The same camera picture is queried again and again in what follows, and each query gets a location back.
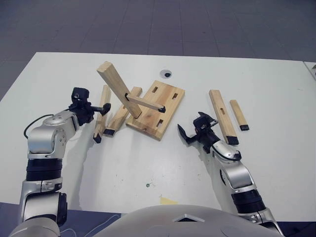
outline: wooden plank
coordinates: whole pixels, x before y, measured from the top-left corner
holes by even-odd
[[[137,119],[130,116],[126,125],[160,141],[184,94],[183,89],[155,80],[146,92],[144,99],[164,105],[166,112],[163,114],[140,106],[142,114]]]
[[[229,103],[231,104],[231,107],[233,109],[233,112],[235,114],[235,117],[237,119],[237,122],[239,124],[241,131],[249,130],[248,123],[241,111],[241,108],[239,107],[237,100],[231,100]]]
[[[111,97],[111,90],[108,85],[103,86],[101,99],[100,99],[100,107],[103,107],[104,104],[110,102]],[[101,142],[101,136],[105,130],[105,121],[107,119],[107,115],[105,114],[102,116],[102,114],[98,113],[97,115],[97,121],[95,123],[94,133],[93,133],[93,139],[97,142]]]
[[[142,93],[142,88],[133,87],[130,92],[132,95],[139,96]],[[119,110],[115,113],[114,117],[111,119],[110,123],[106,127],[104,131],[104,135],[108,137],[113,137],[114,134],[119,130],[119,128],[124,123],[129,111],[125,107],[125,105],[121,105]]]
[[[133,115],[134,118],[138,118],[142,111],[137,104],[129,102],[125,98],[125,94],[130,94],[130,92],[123,82],[122,78],[119,76],[113,64],[110,62],[105,62],[97,69],[97,72],[109,85],[109,87],[119,98],[119,100],[122,101],[127,110],[131,113],[131,115]]]
[[[130,102],[133,102],[133,103],[136,103],[136,104],[148,107],[148,108],[153,109],[153,110],[157,110],[157,111],[159,111],[161,113],[165,112],[164,105],[161,105],[161,104],[158,104],[158,103],[154,103],[154,102],[145,100],[144,98],[139,98],[139,97],[131,95],[131,94],[128,94],[126,97],[127,97],[127,99]]]
[[[227,113],[224,101],[219,90],[210,90],[209,96],[215,110],[218,123],[227,144],[238,145],[239,141],[235,133],[233,124]]]

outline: cable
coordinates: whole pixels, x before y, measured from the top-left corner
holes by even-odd
[[[77,234],[76,234],[76,232],[73,229],[65,229],[65,230],[63,230],[60,233],[62,234],[63,232],[66,232],[66,231],[72,231],[74,233],[75,237],[77,237]]]
[[[103,222],[102,224],[98,225],[97,227],[94,227],[91,231],[89,231],[84,237],[87,237],[90,233],[92,233],[93,231],[95,231],[97,228],[99,228],[100,226],[108,223],[113,217],[117,216],[119,218],[119,215],[115,214],[113,216],[111,216],[107,221]]]
[[[24,129],[24,132],[23,132],[23,135],[25,136],[26,139],[28,139],[29,137],[26,135],[26,132],[27,130],[30,128],[30,126],[32,126],[35,122],[37,122],[38,120],[44,118],[44,117],[48,117],[48,116],[53,116],[53,115],[43,115],[39,118],[37,118],[36,120],[34,120],[33,122],[31,122],[25,129]]]

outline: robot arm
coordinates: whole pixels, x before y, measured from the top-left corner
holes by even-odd
[[[180,125],[178,129],[188,144],[198,141],[212,156],[213,189],[223,210],[282,235],[271,211],[264,205],[249,170],[240,161],[240,152],[215,135],[211,127],[218,123],[216,120],[205,113],[199,114],[200,117],[193,122],[194,137],[188,137]]]
[[[106,114],[111,105],[93,107],[87,101],[89,91],[74,88],[72,104],[45,119],[28,137],[28,165],[26,179],[22,183],[19,225],[11,237],[58,237],[59,226],[67,220],[66,194],[62,188],[62,159],[66,143],[78,131],[79,126],[93,120],[94,112]]]

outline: yellow stain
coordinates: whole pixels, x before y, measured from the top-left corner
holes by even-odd
[[[174,204],[178,204],[178,202],[170,200],[170,199],[165,198],[165,197],[160,197],[160,204],[161,205],[174,205]]]

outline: wooden stick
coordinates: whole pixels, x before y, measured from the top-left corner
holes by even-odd
[[[111,90],[108,85],[103,86],[101,100],[100,100],[100,107],[103,107],[104,104],[110,102],[111,97]],[[105,114],[102,116],[100,113],[97,115],[97,121],[95,123],[94,133],[93,133],[93,139],[96,141],[96,143],[101,142],[101,136],[105,130],[105,121],[107,119],[107,115]]]
[[[132,95],[139,96],[142,93],[142,88],[133,87],[130,93]],[[118,131],[119,128],[124,123],[128,114],[129,112],[127,108],[125,107],[125,105],[121,105],[119,110],[115,113],[114,117],[111,119],[108,126],[105,128],[104,135],[108,137],[113,137],[116,131]]]
[[[235,133],[233,124],[227,113],[224,101],[219,90],[210,90],[209,96],[215,110],[218,123],[227,144],[238,145],[239,141]]]
[[[231,104],[231,107],[233,109],[233,112],[235,114],[235,117],[237,119],[237,122],[239,124],[241,131],[249,130],[248,123],[245,117],[243,116],[243,113],[239,107],[239,104],[237,103],[237,100],[231,100],[230,104]]]
[[[110,62],[103,63],[98,69],[97,72],[103,78],[103,80],[109,85],[114,94],[121,100],[125,105],[127,110],[131,113],[134,118],[138,118],[142,113],[140,107],[132,102],[129,102],[125,94],[130,94],[128,88],[123,82],[122,78],[119,76],[115,67]]]
[[[131,95],[131,94],[127,94],[126,98],[133,103],[148,107],[150,109],[153,110],[157,110],[158,112],[164,113],[166,112],[166,108],[164,105],[158,104],[158,103],[154,103],[154,102],[150,102],[148,100],[145,100],[143,98],[139,98],[137,96]]]

